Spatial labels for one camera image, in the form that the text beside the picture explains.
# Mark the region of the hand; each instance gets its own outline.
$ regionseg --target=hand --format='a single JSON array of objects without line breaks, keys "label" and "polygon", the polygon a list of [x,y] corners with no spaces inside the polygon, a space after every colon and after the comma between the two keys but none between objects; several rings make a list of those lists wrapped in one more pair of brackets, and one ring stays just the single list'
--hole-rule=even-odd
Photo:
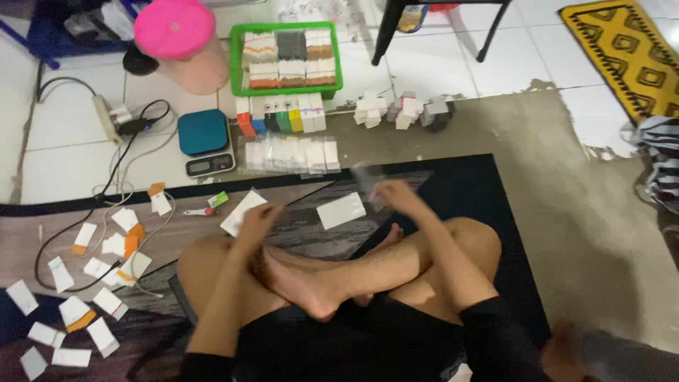
[{"label": "hand", "polygon": [[391,209],[410,218],[431,211],[424,201],[402,179],[385,180],[375,185],[371,198],[377,197]]},{"label": "hand", "polygon": [[249,209],[243,217],[234,248],[239,249],[245,256],[255,253],[282,211],[283,207],[274,203]]}]

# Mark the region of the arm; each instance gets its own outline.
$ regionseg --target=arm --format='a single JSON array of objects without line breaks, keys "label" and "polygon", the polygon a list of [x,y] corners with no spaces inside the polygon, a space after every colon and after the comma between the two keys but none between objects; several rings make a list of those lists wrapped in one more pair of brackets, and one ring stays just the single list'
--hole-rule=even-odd
[{"label": "arm", "polygon": [[182,365],[182,380],[230,381],[231,359],[238,344],[238,297],[249,258],[278,219],[282,207],[267,203],[245,214],[231,253],[224,263],[201,315]]},{"label": "arm", "polygon": [[436,213],[404,181],[383,181],[375,195],[408,215],[427,238],[432,261],[443,272],[443,293],[464,323],[472,381],[548,381],[524,329]]}]

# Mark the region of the digital kitchen scale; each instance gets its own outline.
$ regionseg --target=digital kitchen scale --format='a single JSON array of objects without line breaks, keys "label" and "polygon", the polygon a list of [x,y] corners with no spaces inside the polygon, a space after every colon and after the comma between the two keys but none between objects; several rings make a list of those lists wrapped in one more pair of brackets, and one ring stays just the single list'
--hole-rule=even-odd
[{"label": "digital kitchen scale", "polygon": [[177,121],[179,147],[189,158],[189,177],[212,175],[236,168],[231,132],[217,109],[184,114]]}]

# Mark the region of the black chair leg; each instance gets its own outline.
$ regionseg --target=black chair leg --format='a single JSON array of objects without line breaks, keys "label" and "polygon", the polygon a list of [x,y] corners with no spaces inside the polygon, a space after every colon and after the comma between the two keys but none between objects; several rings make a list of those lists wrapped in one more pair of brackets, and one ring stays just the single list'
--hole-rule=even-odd
[{"label": "black chair leg", "polygon": [[401,14],[409,0],[387,0],[384,15],[382,16],[382,23],[380,24],[380,32],[378,33],[378,40],[375,44],[375,56],[373,56],[373,65],[378,66],[380,59],[389,48],[391,38],[394,37],[396,27],[399,25]]},{"label": "black chair leg", "polygon": [[502,21],[502,17],[504,16],[504,13],[507,11],[508,7],[509,1],[503,3],[502,7],[500,7],[500,11],[498,12],[498,15],[495,17],[495,21],[493,21],[493,25],[492,27],[490,27],[490,31],[488,31],[488,37],[486,37],[483,49],[479,51],[479,55],[476,57],[476,61],[482,63],[483,60],[485,60],[485,55],[486,53],[488,53],[488,47],[490,47],[490,42],[493,40],[493,36],[495,36],[495,30],[498,28],[498,25],[500,25],[500,21]]}]

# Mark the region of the black shorts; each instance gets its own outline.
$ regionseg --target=black shorts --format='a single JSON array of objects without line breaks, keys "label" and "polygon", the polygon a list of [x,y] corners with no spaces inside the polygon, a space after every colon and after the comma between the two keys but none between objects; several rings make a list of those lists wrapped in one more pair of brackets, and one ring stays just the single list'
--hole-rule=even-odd
[{"label": "black shorts", "polygon": [[245,381],[448,381],[464,357],[462,327],[386,294],[351,300],[326,324],[296,305],[240,330],[234,378]]}]

